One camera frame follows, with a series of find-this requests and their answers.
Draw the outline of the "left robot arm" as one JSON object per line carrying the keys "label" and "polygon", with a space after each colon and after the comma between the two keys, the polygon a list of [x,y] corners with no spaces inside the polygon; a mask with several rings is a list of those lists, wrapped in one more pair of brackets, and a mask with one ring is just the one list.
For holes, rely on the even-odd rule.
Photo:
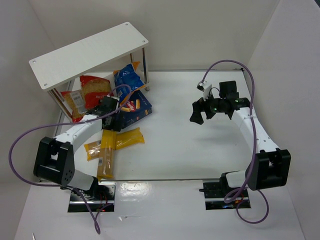
{"label": "left robot arm", "polygon": [[119,99],[105,96],[67,131],[44,137],[39,142],[33,175],[58,184],[62,188],[76,188],[89,198],[96,198],[103,191],[95,176],[75,168],[75,152],[93,135],[102,130],[116,129]]}

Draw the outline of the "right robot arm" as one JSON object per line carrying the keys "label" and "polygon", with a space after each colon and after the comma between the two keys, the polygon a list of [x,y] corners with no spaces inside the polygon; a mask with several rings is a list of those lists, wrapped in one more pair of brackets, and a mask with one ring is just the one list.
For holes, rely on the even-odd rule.
{"label": "right robot arm", "polygon": [[200,82],[197,89],[203,96],[193,102],[190,121],[199,125],[216,114],[225,114],[233,121],[242,133],[252,151],[252,157],[245,170],[222,173],[219,183],[225,193],[241,187],[252,191],[282,187],[287,184],[291,154],[270,138],[259,122],[251,102],[240,97],[235,81],[219,83],[219,96],[212,94],[212,85]]}

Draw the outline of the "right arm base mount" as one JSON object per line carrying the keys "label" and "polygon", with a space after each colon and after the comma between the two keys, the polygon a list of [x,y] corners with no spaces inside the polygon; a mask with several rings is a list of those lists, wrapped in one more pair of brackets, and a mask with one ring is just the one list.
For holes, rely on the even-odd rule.
{"label": "right arm base mount", "polygon": [[225,203],[225,195],[231,191],[229,188],[227,191],[223,190],[223,186],[218,179],[214,180],[203,180],[202,188],[198,191],[203,193],[205,209],[210,210],[231,210],[236,209],[237,206],[239,209],[250,209],[250,199],[247,190],[244,190],[234,201],[231,203]]}

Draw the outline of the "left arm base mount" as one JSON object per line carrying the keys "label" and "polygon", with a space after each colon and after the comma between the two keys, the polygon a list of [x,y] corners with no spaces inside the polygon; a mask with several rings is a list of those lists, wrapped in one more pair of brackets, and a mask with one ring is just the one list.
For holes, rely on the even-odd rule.
{"label": "left arm base mount", "polygon": [[87,213],[86,200],[90,210],[93,213],[101,212],[114,212],[115,210],[115,195],[116,195],[116,183],[112,181],[98,182],[99,187],[95,192],[78,191],[82,194],[82,197],[77,192],[71,192],[68,204],[68,213]]}

